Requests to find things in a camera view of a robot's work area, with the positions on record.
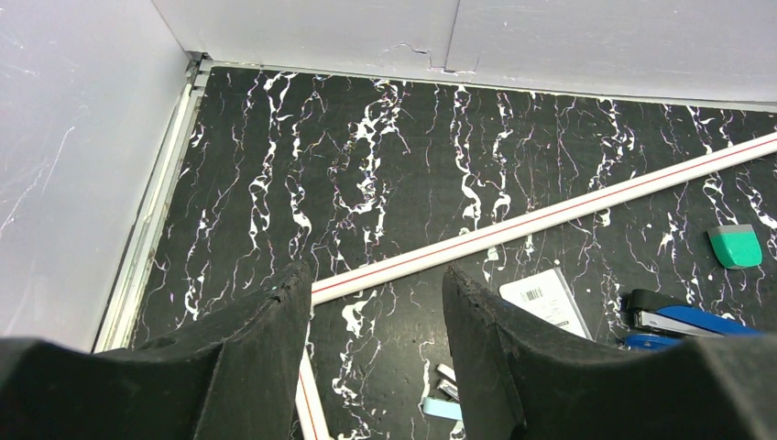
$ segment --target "light blue strip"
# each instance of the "light blue strip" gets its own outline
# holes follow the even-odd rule
[[[462,420],[461,406],[458,403],[441,401],[431,397],[423,400],[423,413],[451,420]]]

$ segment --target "white card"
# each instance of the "white card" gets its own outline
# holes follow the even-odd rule
[[[499,288],[505,300],[569,333],[591,339],[559,268]]]

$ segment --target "black marble floor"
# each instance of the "black marble floor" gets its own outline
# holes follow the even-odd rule
[[[293,259],[322,280],[775,129],[764,113],[215,68],[133,341],[223,307]],[[618,293],[634,288],[777,331],[775,159],[459,263],[494,290],[560,266],[605,344],[622,328]],[[759,268],[727,271],[712,254],[705,231],[736,223],[755,227]],[[436,365],[451,365],[442,273],[316,307],[309,349],[333,437],[464,437],[419,410]]]

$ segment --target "white panel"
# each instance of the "white panel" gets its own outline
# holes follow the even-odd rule
[[[446,67],[584,94],[777,101],[772,0],[462,0]]]
[[[0,334],[91,349],[187,62],[150,0],[0,4]]]
[[[458,3],[154,1],[186,50],[214,60],[391,76],[444,66]]]

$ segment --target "red line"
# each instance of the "red line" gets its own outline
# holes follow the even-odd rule
[[[449,246],[449,247],[444,247],[444,248],[442,248],[442,249],[438,249],[438,250],[435,250],[435,251],[433,251],[433,252],[429,252],[428,254],[419,255],[419,256],[418,256],[418,257],[416,257],[416,258],[408,259],[408,260],[406,260],[406,261],[401,261],[401,262],[399,262],[399,263],[396,263],[396,264],[394,264],[394,265],[388,266],[388,267],[386,267],[386,268],[383,268],[383,269],[376,269],[376,270],[373,270],[372,272],[365,273],[364,275],[359,275],[359,276],[357,276],[357,277],[354,277],[354,278],[352,278],[352,279],[350,279],[350,280],[344,280],[344,281],[340,281],[340,282],[337,282],[337,283],[335,283],[335,284],[332,284],[332,285],[330,285],[330,286],[322,287],[321,289],[319,289],[319,290],[317,290],[317,291],[313,291],[312,293],[313,293],[313,294],[315,294],[315,293],[323,292],[323,291],[325,291],[325,290],[327,290],[327,289],[332,289],[333,287],[340,286],[340,285],[346,284],[346,283],[348,283],[348,282],[351,282],[351,281],[356,281],[356,280],[359,280],[359,279],[362,279],[362,278],[365,278],[365,277],[368,277],[368,276],[371,276],[371,275],[375,275],[376,273],[380,273],[380,272],[382,272],[382,271],[384,271],[384,270],[394,269],[394,268],[396,268],[397,266],[401,266],[401,265],[403,265],[403,264],[412,263],[413,261],[416,261],[416,260],[418,260],[418,259],[425,259],[425,258],[427,258],[427,257],[429,257],[429,256],[432,256],[432,255],[434,255],[434,254],[439,254],[440,252],[444,252],[444,251],[446,251],[446,250],[450,250],[450,249],[457,248],[457,247],[459,247],[459,246],[462,246],[462,245],[465,245],[465,244],[468,244],[468,243],[472,243],[473,241],[477,241],[477,240],[480,240],[480,239],[483,239],[483,238],[486,238],[486,237],[491,237],[491,236],[493,236],[493,235],[495,235],[495,234],[501,234],[502,232],[505,232],[505,231],[507,231],[507,230],[513,229],[513,228],[515,228],[515,227],[518,227],[518,226],[524,226],[524,225],[527,225],[528,223],[531,223],[531,222],[536,222],[537,220],[542,220],[543,218],[546,218],[546,217],[548,217],[548,216],[550,216],[550,215],[557,215],[557,214],[559,214],[559,213],[562,213],[562,212],[564,212],[564,211],[569,211],[570,209],[574,209],[574,208],[576,208],[576,207],[578,207],[578,206],[582,206],[582,205],[584,205],[584,204],[590,204],[590,203],[592,203],[592,202],[595,202],[595,201],[597,201],[597,200],[601,200],[601,199],[603,199],[603,198],[605,198],[605,197],[610,197],[610,196],[612,196],[612,195],[615,195],[615,194],[618,194],[618,193],[623,193],[624,191],[632,190],[632,189],[634,189],[634,188],[637,188],[637,187],[639,187],[639,186],[646,185],[646,184],[648,184],[648,183],[652,183],[652,182],[656,182],[656,181],[658,181],[658,180],[660,180],[660,179],[665,179],[665,178],[667,178],[667,177],[669,177],[669,176],[674,176],[674,174],[678,174],[678,173],[681,173],[681,172],[685,172],[685,171],[691,170],[691,169],[693,169],[693,168],[698,168],[698,167],[701,167],[702,165],[706,165],[707,163],[712,163],[712,162],[715,162],[715,161],[718,161],[718,160],[722,160],[722,159],[725,159],[725,158],[728,158],[728,157],[734,156],[734,155],[736,155],[736,154],[743,153],[743,152],[745,152],[745,151],[749,151],[749,150],[751,150],[751,149],[756,149],[756,148],[758,148],[758,147],[761,147],[761,146],[764,146],[764,145],[766,145],[766,144],[772,143],[772,142],[774,142],[775,140],[777,140],[777,139],[767,140],[767,141],[765,141],[765,142],[761,142],[760,144],[757,144],[757,145],[754,145],[754,146],[752,146],[752,147],[748,147],[748,148],[745,148],[745,149],[741,149],[741,150],[739,150],[739,151],[732,151],[732,152],[730,152],[730,153],[728,153],[728,154],[726,154],[726,155],[724,155],[724,156],[720,156],[720,157],[718,157],[718,158],[715,158],[715,159],[710,159],[710,160],[708,160],[708,161],[706,161],[706,162],[701,162],[701,163],[699,163],[699,164],[692,165],[692,166],[689,166],[689,167],[686,167],[686,168],[683,168],[683,169],[677,170],[677,171],[675,171],[675,172],[671,172],[671,173],[669,173],[669,174],[664,174],[663,176],[658,176],[658,177],[655,177],[655,178],[653,178],[653,179],[650,179],[649,181],[644,181],[644,182],[642,182],[642,183],[637,183],[637,184],[635,184],[635,185],[631,185],[630,187],[623,188],[622,190],[618,190],[618,191],[615,191],[615,192],[611,192],[610,194],[604,194],[604,195],[600,195],[600,196],[598,196],[596,199],[591,199],[591,200],[588,200],[588,201],[586,201],[586,202],[581,202],[581,203],[575,204],[575,205],[573,205],[573,206],[568,206],[568,207],[566,207],[566,208],[564,208],[564,209],[560,209],[560,210],[558,210],[558,211],[554,211],[554,212],[552,212],[552,213],[548,213],[548,214],[542,215],[542,216],[540,216],[540,217],[532,218],[531,220],[526,220],[525,222],[519,223],[519,224],[517,224],[517,225],[511,225],[511,226],[503,227],[503,228],[501,228],[501,229],[499,229],[499,230],[496,230],[496,231],[494,231],[494,232],[488,233],[488,234],[486,234],[486,235],[484,235],[484,236],[477,236],[477,237],[474,237],[474,238],[472,238],[472,239],[466,240],[466,241],[464,241],[464,242],[457,243],[457,244],[455,244],[455,245],[451,245],[451,246]]]
[[[297,376],[300,378],[300,385],[302,386],[302,394],[305,396],[305,405],[308,407],[308,415],[311,416],[311,426],[313,427],[313,435],[315,435],[316,440],[318,440],[318,433],[315,430],[315,422],[313,421],[313,414],[311,412],[311,403],[308,401],[308,392],[305,390],[305,382],[302,380],[302,374],[298,373]]]

